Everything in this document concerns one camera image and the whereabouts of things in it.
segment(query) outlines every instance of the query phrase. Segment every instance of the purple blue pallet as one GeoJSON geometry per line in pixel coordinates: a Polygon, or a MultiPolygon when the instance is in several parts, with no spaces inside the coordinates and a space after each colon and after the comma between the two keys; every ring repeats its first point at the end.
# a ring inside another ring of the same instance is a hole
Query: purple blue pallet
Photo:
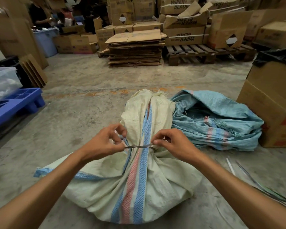
{"type": "Polygon", "coordinates": [[[41,93],[40,88],[24,88],[0,100],[0,125],[19,111],[30,114],[38,112],[38,108],[45,105],[41,93]]]}

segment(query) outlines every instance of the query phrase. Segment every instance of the person's left hand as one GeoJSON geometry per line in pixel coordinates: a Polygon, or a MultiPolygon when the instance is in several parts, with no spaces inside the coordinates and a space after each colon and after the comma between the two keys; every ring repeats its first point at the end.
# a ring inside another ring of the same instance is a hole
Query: person's left hand
{"type": "Polygon", "coordinates": [[[86,163],[104,158],[117,152],[122,152],[125,149],[125,145],[122,143],[120,137],[115,133],[115,130],[118,134],[126,137],[127,130],[123,125],[109,125],[99,131],[95,137],[76,152],[81,154],[83,161],[86,163]]]}

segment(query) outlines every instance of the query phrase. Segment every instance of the white diamond sticker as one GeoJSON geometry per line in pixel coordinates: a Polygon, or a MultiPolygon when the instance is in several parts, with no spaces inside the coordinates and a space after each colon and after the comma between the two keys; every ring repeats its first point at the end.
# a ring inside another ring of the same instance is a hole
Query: white diamond sticker
{"type": "Polygon", "coordinates": [[[226,40],[226,43],[229,45],[229,44],[234,44],[237,42],[237,38],[236,37],[231,37],[231,38],[228,38],[226,40]]]}
{"type": "Polygon", "coordinates": [[[126,22],[126,17],[120,17],[119,20],[120,20],[121,22],[126,22]]]}

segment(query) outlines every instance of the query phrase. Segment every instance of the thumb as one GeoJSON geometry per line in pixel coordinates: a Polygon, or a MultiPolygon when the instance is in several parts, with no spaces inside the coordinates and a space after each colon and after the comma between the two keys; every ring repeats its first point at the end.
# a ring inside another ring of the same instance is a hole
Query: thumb
{"type": "Polygon", "coordinates": [[[123,143],[119,143],[119,144],[113,144],[111,146],[111,152],[112,153],[117,153],[117,152],[122,152],[125,149],[125,145],[123,143]]]}
{"type": "Polygon", "coordinates": [[[167,150],[172,149],[172,144],[169,143],[169,142],[166,141],[166,140],[154,140],[153,144],[154,144],[154,145],[161,146],[161,147],[164,147],[164,148],[166,148],[167,150]]]}

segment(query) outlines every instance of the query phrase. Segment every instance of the hand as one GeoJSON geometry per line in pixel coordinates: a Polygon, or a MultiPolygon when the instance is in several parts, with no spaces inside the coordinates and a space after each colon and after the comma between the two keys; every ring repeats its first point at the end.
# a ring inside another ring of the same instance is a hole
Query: hand
{"type": "Polygon", "coordinates": [[[151,142],[166,148],[175,158],[184,162],[190,161],[200,152],[183,132],[176,128],[160,130],[152,137],[151,142]]]}
{"type": "Polygon", "coordinates": [[[121,152],[125,149],[124,144],[120,137],[115,133],[126,137],[127,130],[121,124],[109,125],[103,128],[95,135],[90,141],[88,141],[83,147],[77,150],[80,153],[84,162],[88,163],[93,160],[104,158],[108,155],[121,152]],[[112,139],[116,144],[112,144],[109,139],[112,139]]]}

